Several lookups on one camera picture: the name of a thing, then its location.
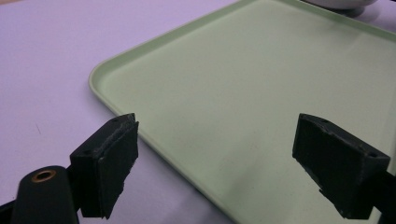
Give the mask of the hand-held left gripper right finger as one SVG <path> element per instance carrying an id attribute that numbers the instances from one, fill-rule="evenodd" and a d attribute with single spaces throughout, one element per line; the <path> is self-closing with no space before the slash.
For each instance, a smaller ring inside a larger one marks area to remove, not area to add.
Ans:
<path id="1" fill-rule="evenodd" d="M 367 219 L 377 209 L 390 218 L 390 157 L 334 123 L 298 118 L 292 157 L 347 219 Z"/>

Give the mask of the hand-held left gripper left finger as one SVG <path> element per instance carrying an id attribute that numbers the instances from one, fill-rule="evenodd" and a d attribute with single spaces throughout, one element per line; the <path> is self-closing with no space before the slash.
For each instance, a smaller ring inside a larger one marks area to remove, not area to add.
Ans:
<path id="1" fill-rule="evenodd" d="M 109 218 L 138 158 L 133 113 L 106 122 L 70 155 L 73 194 L 84 217 Z"/>

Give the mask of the light green plastic tray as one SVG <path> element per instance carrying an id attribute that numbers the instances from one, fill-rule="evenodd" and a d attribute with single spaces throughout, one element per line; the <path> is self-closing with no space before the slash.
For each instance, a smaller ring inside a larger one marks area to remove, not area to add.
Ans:
<path id="1" fill-rule="evenodd" d="M 97 65 L 94 94 L 239 224 L 343 218 L 292 157 L 300 114 L 396 150 L 396 34 L 300 0 L 239 0 Z"/>

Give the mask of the white bowl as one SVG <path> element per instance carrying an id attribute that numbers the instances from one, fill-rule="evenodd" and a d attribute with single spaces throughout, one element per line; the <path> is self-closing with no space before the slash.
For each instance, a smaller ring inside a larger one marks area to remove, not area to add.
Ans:
<path id="1" fill-rule="evenodd" d="M 377 0 L 304 0 L 305 2 L 348 16 L 358 17 Z"/>

